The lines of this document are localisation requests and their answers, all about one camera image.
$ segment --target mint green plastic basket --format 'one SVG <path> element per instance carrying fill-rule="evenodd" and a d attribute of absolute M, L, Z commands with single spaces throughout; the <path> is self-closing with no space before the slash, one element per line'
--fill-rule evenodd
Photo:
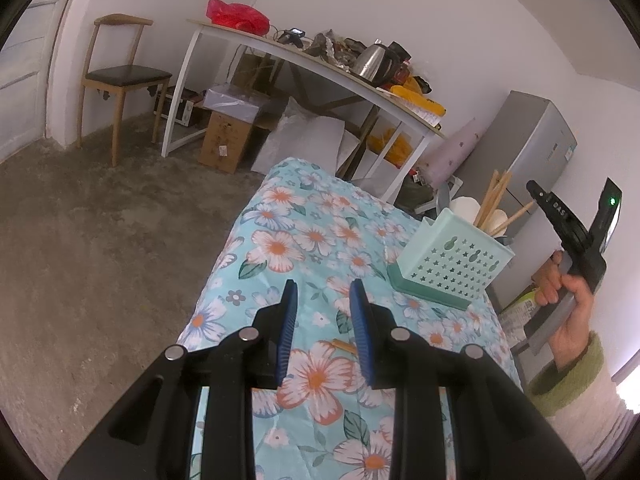
<path fill-rule="evenodd" d="M 387 272 L 399 292 L 465 310 L 513 256 L 445 208 L 433 224 L 422 222 Z"/>

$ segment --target kettle handle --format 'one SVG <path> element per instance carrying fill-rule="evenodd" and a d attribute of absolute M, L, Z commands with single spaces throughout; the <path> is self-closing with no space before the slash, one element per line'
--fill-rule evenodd
<path fill-rule="evenodd" d="M 378 69 L 378 73 L 376 74 L 375 78 L 373 78 L 373 80 L 371 81 L 371 85 L 373 87 L 378 87 L 386 83 L 389 78 L 393 77 L 396 74 L 396 72 L 398 71 L 398 67 L 400 65 L 400 58 L 398 54 L 396 54 L 388 46 L 385 46 L 383 44 L 378 44 L 378 46 L 384 48 L 386 51 L 386 54 L 392 59 L 389 60 L 388 66 L 385 69 L 385 73 L 383 73 L 382 75 L 379 75 L 380 69 Z"/>

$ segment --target chair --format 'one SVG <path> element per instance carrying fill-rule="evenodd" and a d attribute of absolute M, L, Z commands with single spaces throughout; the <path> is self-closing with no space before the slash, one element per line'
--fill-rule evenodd
<path fill-rule="evenodd" d="M 82 145 L 82 108 L 84 107 L 84 91 L 86 88 L 95 88 L 105 92 L 105 99 L 113 93 L 116 95 L 116 108 L 113 116 L 113 136 L 111 138 L 111 165 L 118 164 L 118 144 L 120 136 L 120 125 L 122 124 L 122 110 L 124 108 L 124 98 L 127 92 L 139 88 L 150 88 L 150 94 L 154 95 L 151 88 L 162 85 L 158 109 L 156 110 L 156 121 L 152 134 L 152 142 L 158 140 L 158 128 L 160 127 L 160 117 L 162 105 L 166 96 L 169 79 L 172 74 L 149 68 L 147 66 L 134 65 L 133 59 L 140 43 L 140 37 L 146 25 L 153 25 L 153 20 L 128 16 L 127 14 L 109 14 L 94 21 L 94 34 L 89 42 L 89 47 L 84 58 L 84 68 L 82 69 L 82 80 L 80 81 L 80 99 L 78 103 L 78 148 Z M 101 25 L 138 25 L 138 31 L 129 52 L 129 59 L 126 65 L 102 68 L 89 72 L 91 56 L 94 52 L 95 39 L 98 37 L 98 30 Z"/>

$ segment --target human hand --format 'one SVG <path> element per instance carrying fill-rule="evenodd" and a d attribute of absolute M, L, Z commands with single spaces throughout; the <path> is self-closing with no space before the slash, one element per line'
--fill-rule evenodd
<path fill-rule="evenodd" d="M 569 317 L 549 340 L 556 367 L 561 370 L 587 348 L 589 343 L 589 320 L 593 310 L 593 294 L 589 285 L 580 276 L 560 274 L 558 265 L 562 251 L 556 251 L 532 276 L 540 290 L 536 303 L 544 307 L 558 302 L 558 290 L 564 286 L 575 297 L 575 306 Z"/>

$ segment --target stainless steel kettle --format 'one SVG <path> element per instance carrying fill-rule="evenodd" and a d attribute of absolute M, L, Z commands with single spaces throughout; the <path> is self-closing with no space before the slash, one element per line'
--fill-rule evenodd
<path fill-rule="evenodd" d="M 358 56 L 351 74 L 377 87 L 391 81 L 399 65 L 398 54 L 380 43 L 380 40 L 376 40 Z"/>

